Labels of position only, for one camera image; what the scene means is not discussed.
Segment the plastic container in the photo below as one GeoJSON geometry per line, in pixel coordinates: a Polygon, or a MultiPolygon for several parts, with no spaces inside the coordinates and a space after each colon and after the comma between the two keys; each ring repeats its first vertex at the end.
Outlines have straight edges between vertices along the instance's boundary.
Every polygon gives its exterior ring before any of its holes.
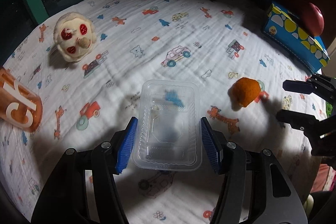
{"type": "Polygon", "coordinates": [[[145,169],[193,171],[200,167],[202,136],[196,85],[160,80],[144,83],[133,159],[145,169]]]}

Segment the polka dot box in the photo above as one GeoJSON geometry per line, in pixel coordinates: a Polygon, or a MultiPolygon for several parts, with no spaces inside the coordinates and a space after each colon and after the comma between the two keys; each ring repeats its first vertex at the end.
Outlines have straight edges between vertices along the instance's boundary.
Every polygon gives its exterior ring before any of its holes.
{"type": "Polygon", "coordinates": [[[311,72],[317,72],[329,61],[327,50],[320,37],[310,37],[291,17],[290,11],[273,1],[262,32],[294,54],[311,72]]]}

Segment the plush toy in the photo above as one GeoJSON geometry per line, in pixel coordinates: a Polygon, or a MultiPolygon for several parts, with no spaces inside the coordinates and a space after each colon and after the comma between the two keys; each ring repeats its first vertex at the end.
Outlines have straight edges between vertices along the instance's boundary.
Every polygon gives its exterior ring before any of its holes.
{"type": "Polygon", "coordinates": [[[260,91],[260,85],[256,80],[243,77],[234,83],[231,93],[239,105],[247,107],[255,98],[257,98],[260,91]]]}
{"type": "Polygon", "coordinates": [[[96,40],[94,25],[80,13],[67,13],[56,22],[54,41],[67,62],[82,60],[92,52],[96,40]]]}

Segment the pink car print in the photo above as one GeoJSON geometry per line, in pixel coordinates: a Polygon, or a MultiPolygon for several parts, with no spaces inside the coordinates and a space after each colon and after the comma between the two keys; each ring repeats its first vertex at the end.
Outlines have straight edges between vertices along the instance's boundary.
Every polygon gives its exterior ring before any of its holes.
{"type": "Polygon", "coordinates": [[[176,62],[184,57],[190,57],[190,50],[187,47],[177,46],[167,52],[166,60],[161,65],[164,67],[174,67],[176,62]]]}

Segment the silver bolt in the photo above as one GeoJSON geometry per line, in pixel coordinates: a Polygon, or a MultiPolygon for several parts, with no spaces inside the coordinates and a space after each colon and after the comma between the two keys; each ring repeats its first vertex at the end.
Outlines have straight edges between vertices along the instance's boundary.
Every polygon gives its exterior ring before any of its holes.
{"type": "Polygon", "coordinates": [[[266,156],[271,156],[271,155],[272,155],[272,152],[271,152],[271,150],[269,150],[269,149],[264,149],[262,152],[263,152],[264,155],[266,155],[266,156]]]}
{"type": "Polygon", "coordinates": [[[228,147],[228,148],[231,148],[231,149],[235,149],[237,146],[236,146],[236,144],[234,143],[234,142],[228,142],[227,144],[226,144],[226,146],[228,147]]]}
{"type": "Polygon", "coordinates": [[[68,148],[66,151],[65,151],[65,154],[67,155],[72,155],[73,153],[75,153],[75,150],[73,148],[68,148]]]}
{"type": "Polygon", "coordinates": [[[102,148],[105,148],[105,149],[109,148],[110,146],[111,146],[111,143],[110,143],[110,142],[103,142],[103,143],[101,144],[101,147],[102,147],[102,148]]]}

